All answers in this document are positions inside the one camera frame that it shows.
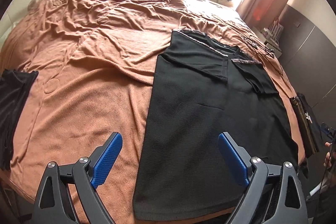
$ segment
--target human hand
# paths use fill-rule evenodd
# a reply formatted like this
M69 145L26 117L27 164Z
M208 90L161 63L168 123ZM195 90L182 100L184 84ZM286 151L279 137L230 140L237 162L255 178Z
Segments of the human hand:
M330 143L325 143L326 147L330 147ZM323 166L326 167L328 164L328 169L331 167L331 162L329 161L330 153L328 152L325 156L324 164ZM333 158L336 159L336 152L333 153Z

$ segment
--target black t-shirt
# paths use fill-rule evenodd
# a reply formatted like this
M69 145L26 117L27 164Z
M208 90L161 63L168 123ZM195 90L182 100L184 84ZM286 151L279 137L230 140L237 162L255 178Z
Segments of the black t-shirt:
M251 156L297 167L286 109L260 62L204 33L174 30L157 57L133 196L137 219L171 221L235 206L218 135Z

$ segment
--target blue gripper pad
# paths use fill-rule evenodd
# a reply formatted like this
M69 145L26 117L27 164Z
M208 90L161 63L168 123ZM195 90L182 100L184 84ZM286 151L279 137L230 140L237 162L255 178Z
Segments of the blue gripper pad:
M218 136L218 148L236 183L247 187L250 183L247 166L223 133Z
M96 189L104 184L123 146L122 136L117 133L93 167L91 185Z

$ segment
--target patterned trim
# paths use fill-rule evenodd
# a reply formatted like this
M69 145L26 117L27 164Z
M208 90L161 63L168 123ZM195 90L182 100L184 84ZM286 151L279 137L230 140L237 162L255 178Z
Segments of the patterned trim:
M242 64L258 64L262 65L261 62L255 60L241 60L241 59L231 59L233 63L242 63Z
M197 42L197 43L199 43L199 44L202 44L202 45L208 47L209 49L215 51L216 53L219 53L219 54L222 55L222 56L228 57L228 55L223 54L223 53L219 52L218 50L214 49L213 47L210 47L209 45L206 45L205 43L200 42L200 41L198 41L198 40L196 40L196 39L194 39L194 38L192 38L192 37L186 35L185 33L181 32L180 30L173 30L173 31L178 32L178 33L180 33L180 34L182 34L182 35L184 35L184 36L186 36L186 37L192 39L193 41L195 41L195 42Z
M247 58L252 59L252 60L255 61L255 62L259 62L259 61L256 60L252 55L249 55L247 52L244 52L242 49L240 50L240 52L241 52L242 54L244 54Z
M199 31L199 30L191 30L191 29L174 29L173 31L180 31L180 32L194 32L194 33L198 33L198 34L201 34L201 35L206 36L206 33L201 32L201 31Z

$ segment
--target brown blanket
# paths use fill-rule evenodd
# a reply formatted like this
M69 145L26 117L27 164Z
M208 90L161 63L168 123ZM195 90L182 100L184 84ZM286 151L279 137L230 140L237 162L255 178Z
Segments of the brown blanket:
M11 32L0 54L0 71L39 71L14 135L11 171L1 171L1 178L33 202L48 162L74 163L118 131L123 148L97 191L116 223L135 223L132 196L156 58L178 28L238 45L263 63L287 109L302 161L305 152L289 101L295 91L276 59L243 43L241 35L254 36L247 27L201 17L188 11L184 0L42 0Z

